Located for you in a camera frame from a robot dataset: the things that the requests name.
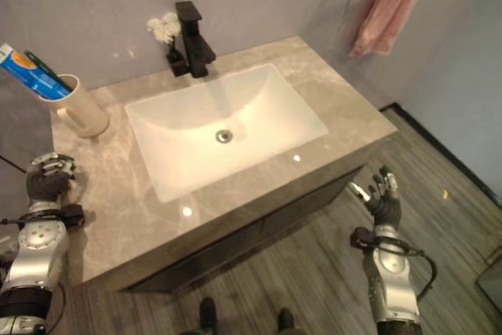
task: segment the marble countertop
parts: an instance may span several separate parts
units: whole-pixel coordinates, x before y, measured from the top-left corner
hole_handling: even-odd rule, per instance
[[[157,200],[125,105],[215,77],[272,63],[326,124],[329,133],[168,203]],[[299,37],[219,56],[206,78],[163,71],[92,91],[110,115],[91,139],[55,116],[54,148],[75,158],[70,200],[87,212],[71,233],[72,284],[123,289],[229,235],[279,206],[364,164],[395,127]],[[294,155],[301,161],[293,160]],[[192,216],[182,214],[185,206]]]

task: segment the faucet handle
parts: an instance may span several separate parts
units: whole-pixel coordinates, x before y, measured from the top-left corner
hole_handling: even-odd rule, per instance
[[[181,22],[190,23],[192,21],[202,20],[202,16],[195,8],[192,2],[178,2],[175,3],[176,12]]]

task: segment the bathroom vanity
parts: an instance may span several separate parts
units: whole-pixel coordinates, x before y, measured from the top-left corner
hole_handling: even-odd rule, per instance
[[[53,141],[87,212],[70,281],[112,290],[169,292],[250,251],[333,201],[396,131],[299,37],[219,56],[205,78],[92,93],[108,129],[82,139],[53,117]]]

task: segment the white flower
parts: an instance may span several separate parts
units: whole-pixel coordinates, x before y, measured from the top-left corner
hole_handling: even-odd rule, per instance
[[[162,19],[148,21],[147,29],[154,34],[157,41],[171,43],[181,32],[181,25],[178,16],[173,12],[168,12]]]

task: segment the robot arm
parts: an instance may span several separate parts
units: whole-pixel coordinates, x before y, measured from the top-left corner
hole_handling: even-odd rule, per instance
[[[422,255],[398,237],[401,204],[394,174],[384,166],[382,177],[373,176],[378,189],[369,186],[368,195],[357,184],[349,188],[365,203],[374,219],[373,230],[357,228],[351,245],[365,254],[363,266],[369,282],[369,302],[379,335],[421,335],[417,301],[431,288],[435,264],[431,262],[433,279],[417,296],[409,281],[408,255]]]
[[[0,290],[0,335],[46,333],[45,320],[63,270],[70,241],[67,227],[83,223],[81,206],[61,209],[60,196],[69,188],[73,159],[49,153],[27,168],[28,212],[18,224],[19,253]]]

